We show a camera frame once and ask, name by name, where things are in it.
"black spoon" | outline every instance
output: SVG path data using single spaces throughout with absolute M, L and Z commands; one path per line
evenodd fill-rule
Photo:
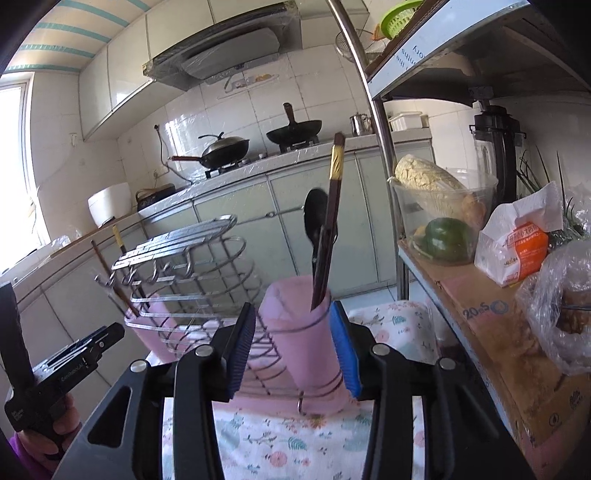
M 320 242 L 320 229 L 326 220 L 326 205 L 329 196 L 323 189 L 311 189 L 304 202 L 304 229 L 312 243 L 312 275 L 316 275 L 316 261 L 318 257 L 318 244 Z M 335 229 L 335 240 L 338 230 Z

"range hood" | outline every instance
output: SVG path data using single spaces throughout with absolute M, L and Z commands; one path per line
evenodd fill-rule
M 173 45 L 144 65 L 144 75 L 185 92 L 302 48 L 294 1 L 228 18 Z

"shelf pole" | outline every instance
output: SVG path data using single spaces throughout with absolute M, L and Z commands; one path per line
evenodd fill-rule
M 343 35 L 349 49 L 351 50 L 353 63 L 357 69 L 357 74 L 363 85 L 363 91 L 369 102 L 372 118 L 378 136 L 378 144 L 382 153 L 382 163 L 384 165 L 384 174 L 386 178 L 393 175 L 396 166 L 396 155 L 394 153 L 394 144 L 392 143 L 392 135 L 388 126 L 388 117 L 384 109 L 384 102 L 381 98 L 373 99 L 369 93 L 369 86 L 367 77 L 365 76 L 365 67 L 368 65 L 368 59 L 365 55 L 365 50 L 361 45 L 361 40 L 357 35 L 357 31 L 353 26 L 345 7 L 340 0 L 326 0 L 330 11 L 332 12 L 336 22 Z M 408 300 L 408 268 L 398 255 L 398 240 L 404 238 L 404 224 L 402 223 L 402 214 L 400 206 L 396 197 L 394 188 L 388 183 L 388 200 L 390 206 L 390 216 L 392 220 L 392 227 L 394 228 L 394 254 L 396 257 L 396 289 L 398 293 L 398 300 Z

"ceiling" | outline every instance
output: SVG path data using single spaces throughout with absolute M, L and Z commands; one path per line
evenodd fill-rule
M 78 73 L 121 30 L 161 0 L 61 0 L 29 33 L 7 72 Z

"pot lid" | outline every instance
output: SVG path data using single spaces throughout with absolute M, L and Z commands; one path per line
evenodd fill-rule
M 213 143 L 211 143 L 210 145 L 207 146 L 207 148 L 203 151 L 203 154 L 201 155 L 202 157 L 204 157 L 205 155 L 214 152 L 216 150 L 219 150 L 220 148 L 224 148 L 224 147 L 229 147 L 230 145 L 235 145 L 237 143 L 240 142 L 244 142 L 244 141 L 248 141 L 245 138 L 242 137 L 226 137 L 226 138 L 222 138 L 222 135 L 224 134 L 224 132 L 220 133 L 219 135 L 201 135 L 199 138 L 205 138 L 205 137 L 215 137 L 217 138 L 217 140 Z

